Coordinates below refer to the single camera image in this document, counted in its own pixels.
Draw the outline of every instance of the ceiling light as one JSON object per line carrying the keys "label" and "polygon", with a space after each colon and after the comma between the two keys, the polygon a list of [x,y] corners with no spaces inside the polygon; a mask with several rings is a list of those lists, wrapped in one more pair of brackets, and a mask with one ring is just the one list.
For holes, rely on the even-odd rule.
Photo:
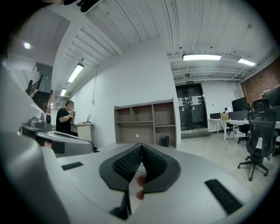
{"label": "ceiling light", "polygon": [[219,54],[183,54],[183,61],[191,60],[220,60],[221,55]]}
{"label": "ceiling light", "polygon": [[63,88],[60,95],[64,96],[65,93],[66,93],[66,89]]}
{"label": "ceiling light", "polygon": [[239,62],[239,63],[246,64],[246,65],[250,65],[250,66],[254,66],[254,65],[256,64],[256,63],[253,63],[253,62],[244,60],[244,59],[239,59],[238,62]]}
{"label": "ceiling light", "polygon": [[30,48],[30,44],[29,44],[29,43],[24,43],[24,47],[25,47],[26,49],[29,49],[29,48]]}
{"label": "ceiling light", "polygon": [[73,82],[79,72],[83,69],[83,65],[78,63],[72,74],[70,75],[68,82]]}

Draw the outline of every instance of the black double door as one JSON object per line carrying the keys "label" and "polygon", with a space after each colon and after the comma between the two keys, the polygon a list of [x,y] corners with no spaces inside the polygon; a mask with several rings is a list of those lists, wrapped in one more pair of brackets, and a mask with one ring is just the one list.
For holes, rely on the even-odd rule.
{"label": "black double door", "polygon": [[176,86],[181,130],[207,128],[207,113],[200,84]]}

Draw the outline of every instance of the ceiling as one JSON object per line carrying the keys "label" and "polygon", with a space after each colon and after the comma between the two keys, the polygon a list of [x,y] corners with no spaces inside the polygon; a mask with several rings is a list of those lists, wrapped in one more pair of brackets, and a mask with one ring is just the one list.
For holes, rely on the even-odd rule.
{"label": "ceiling", "polygon": [[[52,89],[57,92],[66,85],[72,91],[103,60],[155,37],[165,46],[175,83],[240,82],[280,52],[259,15],[239,0],[103,0],[87,13],[75,3],[50,10],[70,21],[54,62]],[[183,53],[218,53],[222,58],[184,62]],[[82,58],[84,69],[67,83]],[[256,65],[238,63],[239,58]]]}
{"label": "ceiling", "polygon": [[[38,62],[53,66],[56,52],[69,24],[67,19],[57,13],[47,8],[41,9],[22,28],[9,58],[34,62],[34,65]],[[30,49],[24,47],[25,42],[30,44]]]}

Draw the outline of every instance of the cardboard box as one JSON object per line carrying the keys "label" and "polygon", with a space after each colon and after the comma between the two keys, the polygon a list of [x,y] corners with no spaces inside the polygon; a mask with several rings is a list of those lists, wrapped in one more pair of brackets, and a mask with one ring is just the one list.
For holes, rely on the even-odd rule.
{"label": "cardboard box", "polygon": [[220,117],[221,117],[222,121],[227,121],[228,120],[228,113],[221,113]]}

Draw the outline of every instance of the round ceiling light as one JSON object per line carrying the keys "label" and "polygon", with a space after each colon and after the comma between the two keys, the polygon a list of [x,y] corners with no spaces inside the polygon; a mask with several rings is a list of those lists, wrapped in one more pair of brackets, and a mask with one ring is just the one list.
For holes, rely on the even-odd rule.
{"label": "round ceiling light", "polygon": [[30,48],[30,44],[29,44],[29,43],[24,43],[24,47],[25,47],[26,49],[29,49],[29,48]]}

